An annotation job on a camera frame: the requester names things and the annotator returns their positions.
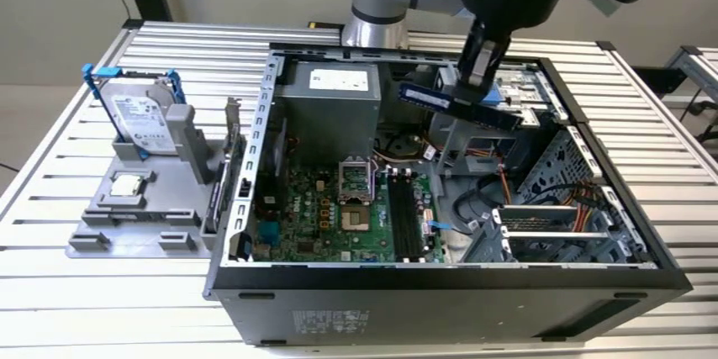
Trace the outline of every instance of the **case label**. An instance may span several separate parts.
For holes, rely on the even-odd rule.
[[[294,310],[298,334],[363,334],[370,322],[368,310]]]
[[[370,74],[366,71],[314,69],[310,88],[314,90],[367,92],[370,90]]]
[[[165,117],[155,100],[148,97],[115,95],[112,103],[120,125],[129,132],[132,142],[149,153],[176,153]]]

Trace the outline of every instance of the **blue clip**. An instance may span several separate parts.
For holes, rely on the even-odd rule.
[[[113,79],[121,75],[123,68],[116,66],[103,66],[100,69],[97,69],[97,73],[95,74],[96,77],[101,77],[103,79]]]
[[[483,105],[495,106],[503,101],[502,93],[498,89],[498,84],[494,83],[494,86],[491,86],[491,91],[486,95],[486,97],[482,100]]]
[[[92,76],[92,69],[95,68],[95,65],[91,63],[85,63],[85,65],[81,67],[81,79],[88,84],[89,90],[92,90],[92,95],[95,96],[95,100],[100,100],[100,90],[97,89],[97,86],[95,85],[95,79]]]
[[[187,100],[184,98],[184,91],[181,90],[180,75],[177,74],[177,71],[171,69],[167,72],[167,77],[169,78],[169,82],[172,82],[172,90],[173,90],[175,100],[180,104],[187,104]]]

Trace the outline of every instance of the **gray floor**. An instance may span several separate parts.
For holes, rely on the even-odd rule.
[[[77,88],[0,85],[0,162],[24,165]],[[0,193],[13,177],[0,168]]]

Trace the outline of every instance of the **green circuit board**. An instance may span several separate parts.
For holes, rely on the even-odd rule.
[[[391,233],[390,199],[386,175],[375,176],[376,197],[370,206],[359,207],[368,212],[368,229],[342,228],[342,211],[355,210],[356,205],[339,205],[339,173],[335,167],[294,169],[290,171],[285,208],[279,221],[279,239],[273,247],[255,245],[256,261],[288,262],[395,262],[394,235]],[[366,175],[348,174],[352,189],[367,189]],[[428,180],[418,177],[416,193],[428,194]],[[432,203],[424,209],[434,209]],[[418,214],[416,226],[423,218]],[[435,245],[426,254],[426,262],[443,262],[439,234]]]

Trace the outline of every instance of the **metal chassis frame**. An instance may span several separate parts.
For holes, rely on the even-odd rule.
[[[243,295],[261,296],[261,298],[273,299],[273,291],[319,289],[331,290],[399,290],[411,285],[412,291],[426,291],[435,289],[460,290],[460,289],[520,289],[526,293],[539,289],[614,289],[616,292],[630,290],[631,296],[646,296],[649,290],[662,290],[670,292],[671,297],[679,296],[691,289],[686,275],[679,270],[675,260],[658,238],[650,222],[644,216],[636,200],[627,188],[627,185],[618,175],[616,169],[608,159],[606,150],[602,148],[600,141],[595,137],[587,126],[586,117],[580,107],[574,100],[574,96],[567,91],[567,87],[552,69],[552,63],[542,60],[544,73],[548,81],[552,83],[563,105],[570,113],[570,120],[583,137],[588,149],[594,153],[598,164],[603,170],[604,179],[615,191],[623,206],[636,227],[642,230],[642,236],[650,251],[653,251],[658,269],[642,271],[607,271],[602,267],[582,264],[566,264],[564,268],[558,271],[540,271],[542,266],[530,264],[463,264],[450,267],[443,264],[431,263],[396,263],[388,267],[386,265],[352,265],[348,263],[318,265],[291,264],[272,265],[271,262],[261,263],[239,263],[228,258],[229,241],[232,236],[240,235],[249,224],[251,201],[253,197],[253,178],[257,167],[257,153],[261,150],[261,141],[264,139],[265,118],[269,112],[271,95],[273,93],[273,83],[281,77],[283,64],[285,57],[303,57],[314,61],[326,57],[338,57],[339,59],[352,59],[352,61],[375,61],[379,57],[382,61],[426,61],[431,64],[444,62],[447,64],[455,61],[455,55],[446,55],[431,52],[403,51],[403,50],[378,50],[351,49],[336,46],[320,45],[271,45],[273,50],[267,59],[264,77],[260,91],[260,104],[255,115],[252,125],[252,136],[248,143],[248,151],[244,154],[243,168],[239,174],[237,183],[249,182],[249,190],[236,191],[235,202],[231,207],[227,233],[217,235],[223,242],[216,243],[209,265],[208,279],[205,283],[205,296],[219,298],[224,303],[235,301],[236,297]],[[424,271],[432,268],[435,276],[427,277]],[[576,337],[576,341],[583,341],[594,337],[604,330],[608,330],[623,322],[616,319],[627,315],[628,312],[643,312],[661,302],[653,302],[651,307],[646,306],[649,302],[642,302],[636,307],[622,311],[620,315],[612,316],[602,322],[594,324]],[[255,341],[260,345],[273,343],[283,344],[281,341]]]

